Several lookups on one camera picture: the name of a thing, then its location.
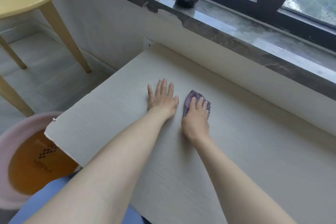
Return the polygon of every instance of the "baseboard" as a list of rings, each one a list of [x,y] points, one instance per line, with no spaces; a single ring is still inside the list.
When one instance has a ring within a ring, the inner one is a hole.
[[[37,29],[35,23],[30,21],[20,24],[19,26],[1,31],[0,36],[5,40],[7,44],[10,44],[22,38],[33,35],[38,31],[39,30]]]
[[[65,44],[63,43],[61,38],[56,34],[55,31],[53,31],[52,29],[42,25],[41,23],[39,23],[37,21],[33,21],[33,23],[34,23],[34,26],[37,29],[37,31],[40,31],[40,32],[46,34],[47,36],[54,39],[59,44],[65,46]],[[83,50],[81,48],[79,48],[79,50],[81,51],[81,53],[83,54],[84,58],[87,60],[88,63],[92,63],[93,65],[98,67],[100,70],[102,70],[105,73],[110,74],[110,75],[112,75],[116,72],[116,70],[114,68],[110,67],[109,65],[107,65],[106,63],[104,63],[100,59],[96,58],[95,56],[91,55],[90,53],[86,52],[85,50]]]

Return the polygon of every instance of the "window sill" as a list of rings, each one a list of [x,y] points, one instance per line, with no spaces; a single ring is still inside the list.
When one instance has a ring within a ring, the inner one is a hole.
[[[272,71],[336,100],[336,56],[208,0],[183,9],[175,0],[128,0],[153,13],[162,9],[182,26]]]

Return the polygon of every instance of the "gray wooden floor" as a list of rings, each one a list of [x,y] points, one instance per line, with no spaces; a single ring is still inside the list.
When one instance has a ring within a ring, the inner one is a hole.
[[[43,33],[10,46],[28,68],[20,69],[0,48],[0,74],[35,113],[65,111],[110,76],[92,63],[92,73],[85,73],[67,48]],[[0,97],[0,134],[24,118]],[[15,213],[0,209],[0,224]]]

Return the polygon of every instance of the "wooden leg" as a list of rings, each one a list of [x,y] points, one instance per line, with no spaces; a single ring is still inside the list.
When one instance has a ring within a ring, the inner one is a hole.
[[[27,68],[26,64],[16,55],[13,49],[5,42],[5,40],[0,36],[0,45],[8,53],[8,55],[15,61],[15,63],[22,69]]]
[[[29,117],[34,114],[34,111],[20,97],[20,95],[2,78],[0,75],[0,96],[6,99],[12,106]]]
[[[70,35],[67,27],[65,26],[62,18],[58,14],[55,6],[50,1],[39,8],[49,22],[50,26],[54,29],[54,31],[58,34],[58,36],[62,39],[65,45],[69,48],[72,55],[78,61],[78,63],[83,67],[83,69],[87,72],[91,72],[91,68],[87,64],[86,60],[82,56],[81,52],[78,49],[77,44],[73,40],[72,36]]]

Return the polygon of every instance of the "hand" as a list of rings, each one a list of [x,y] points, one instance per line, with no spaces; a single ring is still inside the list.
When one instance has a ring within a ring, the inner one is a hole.
[[[208,101],[203,102],[201,97],[195,105],[196,98],[190,101],[189,111],[182,119],[182,130],[189,141],[194,144],[196,140],[209,138],[209,123],[207,110]]]
[[[166,115],[166,119],[173,117],[179,104],[179,96],[174,94],[174,84],[169,84],[167,94],[167,79],[160,79],[156,86],[155,96],[153,95],[152,86],[148,84],[148,110],[157,109]]]

